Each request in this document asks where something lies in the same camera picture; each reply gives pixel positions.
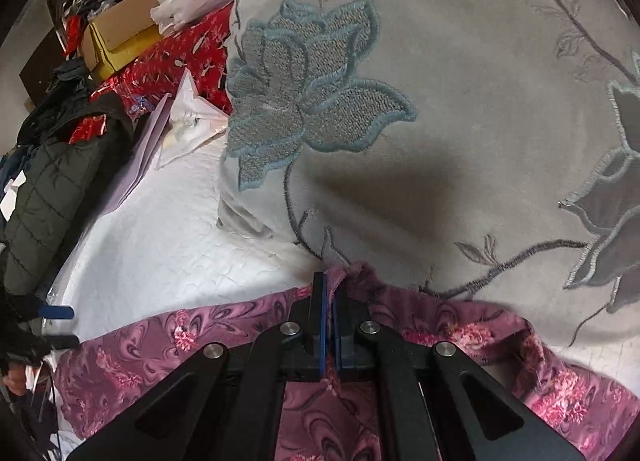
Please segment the white paper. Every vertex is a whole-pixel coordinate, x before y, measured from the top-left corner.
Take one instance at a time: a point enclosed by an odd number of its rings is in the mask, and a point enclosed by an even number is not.
[[[209,138],[226,130],[228,116],[198,95],[188,69],[180,81],[171,107],[171,130],[162,141],[158,168],[194,151]]]
[[[15,202],[18,199],[18,189],[25,181],[27,181],[27,177],[24,175],[24,171],[21,170],[15,180],[9,180],[4,187],[5,194],[0,202],[0,212],[2,212],[2,217],[4,217],[6,221],[9,221],[11,214],[15,210]]]

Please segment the silver bolt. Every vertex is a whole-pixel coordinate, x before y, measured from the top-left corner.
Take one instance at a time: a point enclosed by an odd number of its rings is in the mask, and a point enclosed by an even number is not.
[[[216,343],[207,344],[206,346],[204,346],[202,352],[207,358],[215,360],[216,358],[220,358],[225,353],[225,348],[223,348],[222,345]]]
[[[453,356],[456,353],[456,346],[451,342],[438,342],[436,344],[436,352],[440,356]]]
[[[362,324],[360,324],[360,331],[362,331],[365,335],[375,335],[378,331],[380,331],[380,324],[377,322],[373,322],[372,320],[366,320]]]
[[[293,336],[298,334],[299,331],[300,331],[300,326],[295,322],[285,322],[280,326],[280,332],[283,335]]]

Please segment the purple patterned cloth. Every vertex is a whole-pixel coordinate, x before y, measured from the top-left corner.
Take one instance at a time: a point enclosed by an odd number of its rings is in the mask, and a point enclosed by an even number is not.
[[[480,364],[519,358],[513,393],[588,461],[604,461],[638,415],[640,401],[622,385],[566,364],[546,348],[526,320],[494,304],[440,300],[383,284],[366,264],[328,272],[330,296],[344,281],[366,301],[376,321],[405,340],[456,343]],[[87,438],[135,402],[205,344],[235,347],[283,322],[310,287],[254,301],[178,310],[118,329],[68,351],[54,374],[62,412]],[[276,461],[380,459],[375,390],[340,383],[332,369],[319,383],[288,383]]]

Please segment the cardboard box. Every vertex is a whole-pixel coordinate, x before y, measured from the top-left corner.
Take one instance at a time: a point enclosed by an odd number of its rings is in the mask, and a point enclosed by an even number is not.
[[[158,0],[124,0],[89,23],[82,37],[82,56],[100,82],[125,67],[162,36],[149,11]]]

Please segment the white quilted bedspread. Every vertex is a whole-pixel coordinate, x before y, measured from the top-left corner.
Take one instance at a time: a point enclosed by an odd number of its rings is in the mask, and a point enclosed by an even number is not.
[[[321,264],[275,239],[231,234],[218,220],[221,136],[160,170],[156,158],[140,184],[82,238],[49,294],[70,305],[72,321],[48,333],[81,341],[164,311],[237,302],[311,282]]]

